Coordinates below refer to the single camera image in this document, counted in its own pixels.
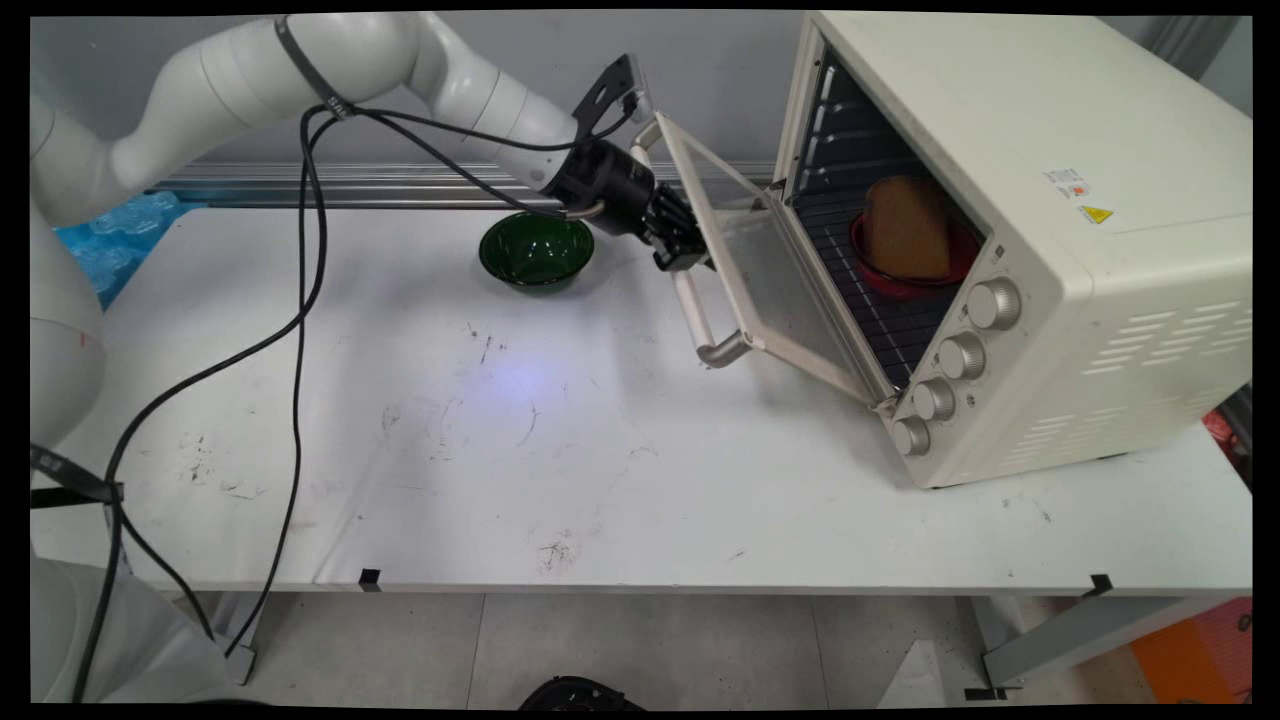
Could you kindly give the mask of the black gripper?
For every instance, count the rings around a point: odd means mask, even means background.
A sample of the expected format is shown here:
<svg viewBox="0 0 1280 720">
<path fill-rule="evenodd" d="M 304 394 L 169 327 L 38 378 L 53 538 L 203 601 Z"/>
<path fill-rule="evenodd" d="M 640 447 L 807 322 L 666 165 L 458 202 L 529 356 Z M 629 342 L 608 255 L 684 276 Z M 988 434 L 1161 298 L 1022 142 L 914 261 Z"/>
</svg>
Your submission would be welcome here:
<svg viewBox="0 0 1280 720">
<path fill-rule="evenodd" d="M 660 272 L 716 269 L 692 209 L 669 186 L 657 186 L 649 167 L 609 141 L 568 150 L 544 195 L 566 211 L 588 211 L 600 204 L 603 209 L 588 220 L 608 234 L 649 241 Z"/>
</svg>

